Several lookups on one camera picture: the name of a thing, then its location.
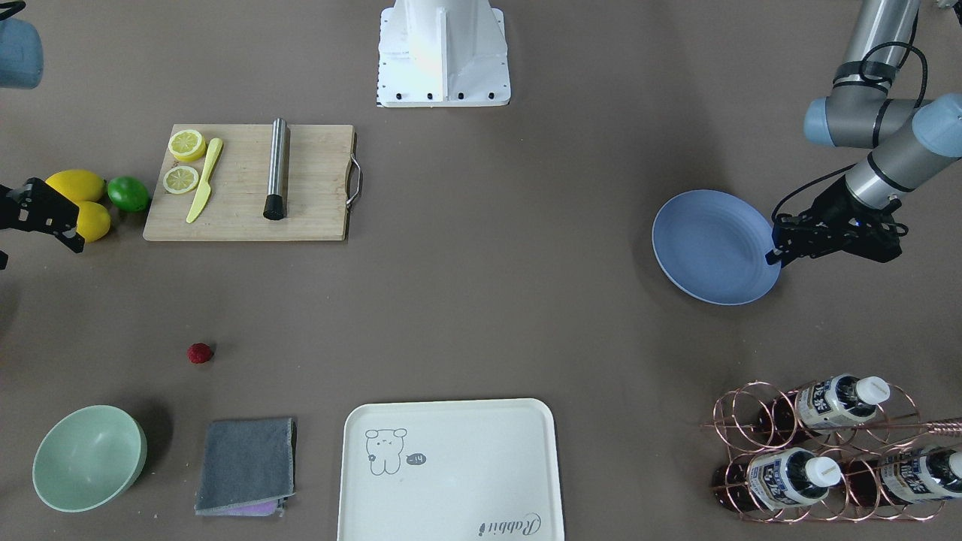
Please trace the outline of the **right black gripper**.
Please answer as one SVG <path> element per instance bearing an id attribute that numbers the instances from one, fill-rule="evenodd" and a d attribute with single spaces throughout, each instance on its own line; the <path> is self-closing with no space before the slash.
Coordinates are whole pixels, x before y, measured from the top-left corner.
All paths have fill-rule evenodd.
<path id="1" fill-rule="evenodd" d="M 30 178 L 20 188 L 1 187 L 1 229 L 37 231 L 57 237 L 73 253 L 85 239 L 76 232 L 78 207 L 45 181 Z"/>

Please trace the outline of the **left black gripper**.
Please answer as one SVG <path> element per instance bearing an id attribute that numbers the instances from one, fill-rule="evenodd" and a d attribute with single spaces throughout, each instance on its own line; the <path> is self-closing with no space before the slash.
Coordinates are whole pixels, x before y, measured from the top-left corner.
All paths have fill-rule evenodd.
<path id="1" fill-rule="evenodd" d="M 796 216 L 781 213 L 784 202 L 801 191 L 799 188 L 791 192 L 773 210 L 774 247 L 765 255 L 769 266 L 786 267 L 800 258 L 817 259 L 837 251 L 879 263 L 892 261 L 903 253 L 900 239 L 908 234 L 908 228 L 892 216 L 901 206 L 899 199 L 881 210 L 867 207 L 851 194 L 846 179 L 840 177 L 806 211 Z"/>

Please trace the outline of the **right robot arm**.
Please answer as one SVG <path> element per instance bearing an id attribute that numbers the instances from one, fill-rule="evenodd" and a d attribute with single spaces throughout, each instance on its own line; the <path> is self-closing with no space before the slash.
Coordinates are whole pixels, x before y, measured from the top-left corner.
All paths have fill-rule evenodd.
<path id="1" fill-rule="evenodd" d="M 34 89 L 44 75 L 44 48 L 37 28 L 17 14 L 24 1 L 3 1 L 1 17 L 1 86 Z M 72 252 L 82 253 L 85 240 L 77 230 L 79 206 L 39 178 L 20 187 L 1 186 L 1 227 L 55 237 Z"/>

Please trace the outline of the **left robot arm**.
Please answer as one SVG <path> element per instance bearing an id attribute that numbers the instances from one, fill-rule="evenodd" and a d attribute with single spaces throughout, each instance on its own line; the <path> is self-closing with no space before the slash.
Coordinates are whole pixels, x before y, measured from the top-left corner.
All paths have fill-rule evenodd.
<path id="1" fill-rule="evenodd" d="M 774 210 L 770 266 L 787 266 L 837 251 L 872 261 L 892 261 L 903 252 L 908 228 L 894 220 L 905 196 L 949 165 L 960 150 L 960 96 L 914 99 L 889 92 L 914 44 L 918 1 L 865 1 L 844 61 L 828 96 L 812 102 L 804 134 L 811 143 L 868 150 L 849 168 L 829 174 L 831 184 L 810 208 L 790 215 Z"/>

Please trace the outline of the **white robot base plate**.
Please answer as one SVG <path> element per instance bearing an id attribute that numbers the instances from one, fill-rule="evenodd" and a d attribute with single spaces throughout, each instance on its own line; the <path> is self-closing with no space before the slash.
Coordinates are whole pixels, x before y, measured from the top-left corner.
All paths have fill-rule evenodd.
<path id="1" fill-rule="evenodd" d="M 488 1 L 396 1 L 381 11 L 379 107 L 510 103 L 505 18 Z"/>

